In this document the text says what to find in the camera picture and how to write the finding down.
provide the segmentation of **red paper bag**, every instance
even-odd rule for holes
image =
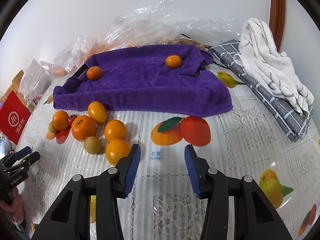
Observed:
[[[12,91],[0,109],[0,130],[14,144],[18,144],[31,113]]]

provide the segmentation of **purple towel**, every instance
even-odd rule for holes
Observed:
[[[182,66],[164,61],[178,55]],[[194,45],[149,45],[118,49],[90,57],[86,65],[99,66],[102,76],[90,81],[85,74],[70,77],[53,91],[55,109],[85,111],[92,101],[107,110],[134,110],[188,114],[197,117],[225,113],[232,108],[228,88],[201,63],[212,57]]]

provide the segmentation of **hi logo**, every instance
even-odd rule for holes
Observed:
[[[11,112],[9,114],[8,121],[9,121],[10,126],[16,127],[19,123],[19,116],[18,116],[17,112]]]

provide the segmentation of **silver screw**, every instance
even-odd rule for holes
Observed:
[[[253,179],[252,179],[250,176],[245,176],[245,177],[244,177],[244,181],[246,181],[246,182],[252,182]]]
[[[117,173],[118,172],[118,170],[117,170],[117,168],[110,168],[109,170],[108,170],[108,173],[109,174],[115,174],[115,173]]]
[[[79,180],[81,180],[81,175],[79,175],[79,174],[74,175],[74,176],[72,177],[72,180],[73,180],[73,181],[79,181]]]
[[[218,173],[217,169],[215,169],[215,168],[210,168],[210,169],[208,169],[208,172],[209,172],[210,174],[217,174],[217,173]]]

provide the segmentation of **white wall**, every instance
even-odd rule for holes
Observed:
[[[315,97],[313,120],[320,129],[320,31],[297,0],[286,0],[281,51],[291,58],[301,82]]]
[[[52,62],[77,35],[101,38],[124,14],[161,0],[29,0],[0,41],[0,91],[32,61]],[[177,0],[183,20],[231,16],[238,31],[251,18],[269,19],[269,0]]]

